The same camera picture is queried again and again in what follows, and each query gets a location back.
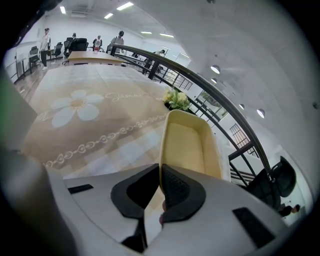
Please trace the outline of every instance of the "wooden desk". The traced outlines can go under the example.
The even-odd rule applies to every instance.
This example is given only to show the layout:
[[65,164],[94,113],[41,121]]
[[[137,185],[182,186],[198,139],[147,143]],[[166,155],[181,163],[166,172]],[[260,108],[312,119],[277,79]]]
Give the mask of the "wooden desk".
[[93,51],[73,51],[68,57],[71,64],[80,63],[102,63],[111,65],[121,65],[124,61],[113,57],[104,52],[93,52]]

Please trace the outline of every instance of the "flower petal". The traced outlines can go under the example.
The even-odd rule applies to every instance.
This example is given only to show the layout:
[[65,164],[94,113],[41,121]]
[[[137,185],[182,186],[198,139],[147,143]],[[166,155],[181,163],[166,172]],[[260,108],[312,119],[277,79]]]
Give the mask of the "flower petal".
[[71,109],[70,107],[64,107],[59,112],[54,114],[52,119],[52,125],[55,128],[64,126],[71,120],[75,112],[76,112],[75,109]]
[[87,92],[85,90],[75,90],[73,93],[71,93],[71,97],[73,99],[84,99],[87,95]]
[[85,101],[87,103],[97,103],[101,102],[104,99],[104,97],[100,94],[91,94],[85,97]]
[[72,100],[73,100],[72,98],[58,98],[52,103],[51,108],[56,110],[63,107],[67,107],[70,105]]
[[99,115],[99,109],[92,104],[86,104],[84,107],[78,108],[76,111],[79,118],[83,121],[93,120]]

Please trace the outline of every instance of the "gray shirt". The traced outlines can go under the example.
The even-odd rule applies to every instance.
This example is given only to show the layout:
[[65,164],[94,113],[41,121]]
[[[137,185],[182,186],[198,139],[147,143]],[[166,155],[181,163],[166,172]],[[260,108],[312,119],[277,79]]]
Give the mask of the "gray shirt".
[[[123,38],[119,38],[118,36],[116,36],[111,40],[111,47],[113,46],[113,44],[124,45],[125,44],[125,40],[123,40]],[[120,53],[120,49],[117,48],[115,50],[115,52],[116,53]]]

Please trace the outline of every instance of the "white flower print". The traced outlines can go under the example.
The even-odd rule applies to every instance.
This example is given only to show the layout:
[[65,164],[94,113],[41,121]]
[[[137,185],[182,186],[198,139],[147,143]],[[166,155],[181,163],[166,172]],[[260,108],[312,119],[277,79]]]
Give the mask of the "white flower print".
[[87,95],[85,90],[75,90],[71,93],[71,98],[58,98],[51,107],[61,109],[54,114],[52,125],[55,128],[66,125],[77,112],[79,118],[83,121],[93,120],[99,115],[99,109],[91,103],[101,102],[104,97],[100,94]]

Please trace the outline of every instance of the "person wearing cap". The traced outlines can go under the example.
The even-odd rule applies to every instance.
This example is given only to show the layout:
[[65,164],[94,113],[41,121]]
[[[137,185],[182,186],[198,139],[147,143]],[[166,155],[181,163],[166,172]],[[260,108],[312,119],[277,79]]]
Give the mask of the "person wearing cap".
[[[113,47],[113,44],[118,44],[118,45],[124,45],[125,44],[125,40],[122,38],[124,36],[125,32],[123,32],[122,30],[119,32],[119,35],[117,35],[116,37],[114,37],[112,40],[111,40],[111,47]],[[120,49],[117,48],[115,50],[115,52],[117,54],[120,53]]]
[[102,46],[102,39],[101,39],[101,35],[98,35],[98,37],[96,39],[93,40],[93,51],[95,50],[95,47],[98,47],[100,50],[100,47]]
[[47,69],[47,53],[50,49],[50,35],[49,35],[49,28],[44,29],[44,36],[42,37],[41,45],[40,45],[40,55],[41,55],[41,62],[43,64],[42,70]]

